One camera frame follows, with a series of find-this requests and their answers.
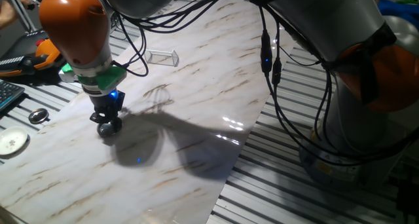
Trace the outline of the person's bare hand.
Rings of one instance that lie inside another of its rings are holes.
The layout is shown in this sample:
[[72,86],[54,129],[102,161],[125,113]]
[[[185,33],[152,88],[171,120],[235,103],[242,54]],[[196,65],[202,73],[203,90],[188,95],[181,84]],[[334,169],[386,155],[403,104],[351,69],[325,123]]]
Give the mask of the person's bare hand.
[[[28,9],[31,0],[20,0],[21,4]],[[1,2],[1,29],[6,28],[17,20],[18,16],[15,9],[7,0]]]

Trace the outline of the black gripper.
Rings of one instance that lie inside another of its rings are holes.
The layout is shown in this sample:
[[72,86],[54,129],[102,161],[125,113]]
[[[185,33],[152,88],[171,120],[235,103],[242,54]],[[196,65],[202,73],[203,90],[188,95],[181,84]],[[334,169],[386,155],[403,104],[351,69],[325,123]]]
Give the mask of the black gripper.
[[118,117],[118,112],[122,109],[125,93],[119,90],[100,96],[90,97],[94,105],[94,113],[90,120],[97,124],[110,123],[113,126],[122,126],[122,119]]

